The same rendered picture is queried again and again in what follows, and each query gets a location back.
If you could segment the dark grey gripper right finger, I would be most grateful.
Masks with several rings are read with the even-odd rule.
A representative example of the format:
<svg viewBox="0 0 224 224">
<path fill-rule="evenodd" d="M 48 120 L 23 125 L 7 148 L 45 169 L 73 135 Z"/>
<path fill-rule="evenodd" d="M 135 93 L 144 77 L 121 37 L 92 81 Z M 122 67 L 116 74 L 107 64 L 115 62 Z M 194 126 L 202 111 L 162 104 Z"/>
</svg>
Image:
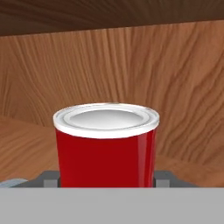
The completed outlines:
<svg viewBox="0 0 224 224">
<path fill-rule="evenodd" d="M 179 179 L 171 171 L 154 171 L 153 185 L 159 187 L 195 187 L 194 184 Z"/>
</svg>

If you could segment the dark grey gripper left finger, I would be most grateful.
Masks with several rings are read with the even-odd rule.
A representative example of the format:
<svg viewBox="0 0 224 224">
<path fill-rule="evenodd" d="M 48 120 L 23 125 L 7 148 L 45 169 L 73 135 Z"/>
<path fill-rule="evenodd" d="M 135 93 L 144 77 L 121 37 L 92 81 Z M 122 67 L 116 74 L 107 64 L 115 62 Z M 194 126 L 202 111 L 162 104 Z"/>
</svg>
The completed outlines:
<svg viewBox="0 0 224 224">
<path fill-rule="evenodd" d="M 60 187 L 59 171 L 44 171 L 37 178 L 24 182 L 20 187 Z"/>
</svg>

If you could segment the red can with white lid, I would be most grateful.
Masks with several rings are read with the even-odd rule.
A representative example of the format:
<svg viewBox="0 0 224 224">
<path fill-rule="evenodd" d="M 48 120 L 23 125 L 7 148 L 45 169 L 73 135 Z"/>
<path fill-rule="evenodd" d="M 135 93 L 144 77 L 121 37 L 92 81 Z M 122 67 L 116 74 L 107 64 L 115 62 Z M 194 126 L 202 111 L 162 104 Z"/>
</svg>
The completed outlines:
<svg viewBox="0 0 224 224">
<path fill-rule="evenodd" d="M 152 187 L 159 113 L 127 103 L 89 103 L 53 117 L 63 187 Z"/>
</svg>

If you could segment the wooden cabinet interior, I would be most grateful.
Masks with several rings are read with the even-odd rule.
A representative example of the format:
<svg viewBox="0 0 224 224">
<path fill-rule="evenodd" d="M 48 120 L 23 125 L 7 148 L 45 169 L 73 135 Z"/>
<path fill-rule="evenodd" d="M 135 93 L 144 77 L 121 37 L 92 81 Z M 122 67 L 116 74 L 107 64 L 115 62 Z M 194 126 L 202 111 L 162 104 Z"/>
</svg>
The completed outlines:
<svg viewBox="0 0 224 224">
<path fill-rule="evenodd" d="M 0 182 L 58 166 L 53 114 L 160 115 L 159 170 L 224 187 L 224 0 L 0 0 Z"/>
</svg>

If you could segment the silver can lid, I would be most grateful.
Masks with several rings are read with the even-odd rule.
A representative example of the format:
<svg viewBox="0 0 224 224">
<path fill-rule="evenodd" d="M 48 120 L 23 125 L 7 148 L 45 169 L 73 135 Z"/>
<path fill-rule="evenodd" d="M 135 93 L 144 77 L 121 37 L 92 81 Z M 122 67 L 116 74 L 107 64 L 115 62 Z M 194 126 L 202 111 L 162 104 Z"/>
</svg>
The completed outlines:
<svg viewBox="0 0 224 224">
<path fill-rule="evenodd" d="M 0 182 L 0 188 L 10 188 L 27 182 L 24 178 L 13 178 Z"/>
</svg>

